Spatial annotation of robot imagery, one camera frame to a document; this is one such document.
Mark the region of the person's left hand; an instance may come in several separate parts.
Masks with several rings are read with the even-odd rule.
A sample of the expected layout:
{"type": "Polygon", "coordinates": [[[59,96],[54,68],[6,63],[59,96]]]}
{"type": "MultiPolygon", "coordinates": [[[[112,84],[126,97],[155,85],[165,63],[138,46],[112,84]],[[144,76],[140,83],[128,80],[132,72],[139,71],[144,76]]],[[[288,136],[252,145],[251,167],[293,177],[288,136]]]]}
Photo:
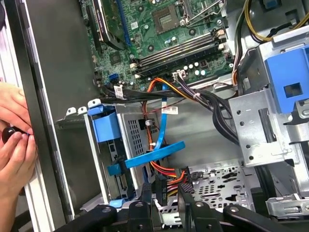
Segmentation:
{"type": "Polygon", "coordinates": [[[14,85],[0,83],[0,131],[9,125],[33,134],[24,91],[14,85]]]}

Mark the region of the person's right hand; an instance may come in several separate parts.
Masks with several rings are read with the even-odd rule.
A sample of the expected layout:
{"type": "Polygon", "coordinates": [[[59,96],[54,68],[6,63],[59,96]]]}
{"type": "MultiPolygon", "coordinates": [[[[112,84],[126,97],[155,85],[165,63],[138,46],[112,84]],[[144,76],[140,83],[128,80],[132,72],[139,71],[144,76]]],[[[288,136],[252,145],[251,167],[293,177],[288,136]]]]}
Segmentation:
{"type": "Polygon", "coordinates": [[[31,179],[37,152],[33,135],[14,133],[0,143],[0,198],[14,200],[31,179]]]}

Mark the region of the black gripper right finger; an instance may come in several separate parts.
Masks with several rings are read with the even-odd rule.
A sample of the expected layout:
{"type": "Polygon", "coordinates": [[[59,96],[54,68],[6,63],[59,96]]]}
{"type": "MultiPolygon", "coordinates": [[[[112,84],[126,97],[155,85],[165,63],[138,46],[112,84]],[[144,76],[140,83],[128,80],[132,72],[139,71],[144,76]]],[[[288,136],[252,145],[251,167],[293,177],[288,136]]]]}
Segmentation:
{"type": "Polygon", "coordinates": [[[240,205],[228,205],[220,213],[192,196],[190,184],[178,185],[178,213],[186,232],[295,232],[240,205]]]}

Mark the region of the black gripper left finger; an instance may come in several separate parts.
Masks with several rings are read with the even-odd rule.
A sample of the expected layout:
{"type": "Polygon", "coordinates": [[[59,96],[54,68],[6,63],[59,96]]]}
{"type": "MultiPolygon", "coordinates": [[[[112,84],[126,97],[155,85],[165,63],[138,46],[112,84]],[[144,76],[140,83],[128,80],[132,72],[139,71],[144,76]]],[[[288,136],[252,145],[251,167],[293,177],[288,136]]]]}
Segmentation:
{"type": "Polygon", "coordinates": [[[117,211],[110,205],[99,205],[57,232],[152,232],[151,219],[152,185],[144,183],[141,196],[128,208],[117,211]]]}

